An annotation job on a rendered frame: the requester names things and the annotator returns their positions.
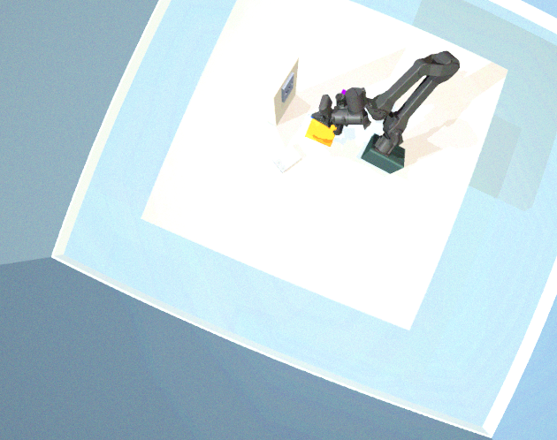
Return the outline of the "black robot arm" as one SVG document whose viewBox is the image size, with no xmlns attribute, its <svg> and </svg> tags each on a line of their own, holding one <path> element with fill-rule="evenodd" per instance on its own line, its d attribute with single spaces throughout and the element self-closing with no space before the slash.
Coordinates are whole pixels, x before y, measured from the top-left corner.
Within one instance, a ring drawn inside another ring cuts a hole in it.
<svg viewBox="0 0 557 440">
<path fill-rule="evenodd" d="M 348 123 L 363 125 L 364 130 L 371 124 L 368 112 L 374 120 L 383 119 L 384 134 L 379 135 L 374 149 L 389 157 L 394 146 L 403 143 L 402 133 L 407 129 L 412 114 L 438 84 L 450 80 L 459 71 L 460 65 L 460 61 L 447 50 L 418 58 L 383 94 L 378 94 L 373 99 L 367 97 L 364 87 L 351 87 L 345 94 L 338 92 L 334 110 L 345 109 L 347 105 Z M 426 77 L 400 109 L 392 112 L 394 104 L 423 76 Z"/>
</svg>

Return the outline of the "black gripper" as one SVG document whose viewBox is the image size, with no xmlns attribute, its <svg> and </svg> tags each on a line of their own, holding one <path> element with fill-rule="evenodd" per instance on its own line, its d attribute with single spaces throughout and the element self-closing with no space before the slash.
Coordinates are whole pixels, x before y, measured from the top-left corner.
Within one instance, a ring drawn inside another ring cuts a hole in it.
<svg viewBox="0 0 557 440">
<path fill-rule="evenodd" d="M 323 95 L 318 111 L 311 113 L 310 116 L 328 128 L 334 125 L 337 129 L 333 131 L 333 134 L 340 136 L 343 133 L 344 126 L 347 127 L 349 125 L 347 120 L 349 109 L 346 105 L 345 109 L 333 110 L 332 105 L 333 103 L 330 96 Z"/>
</svg>

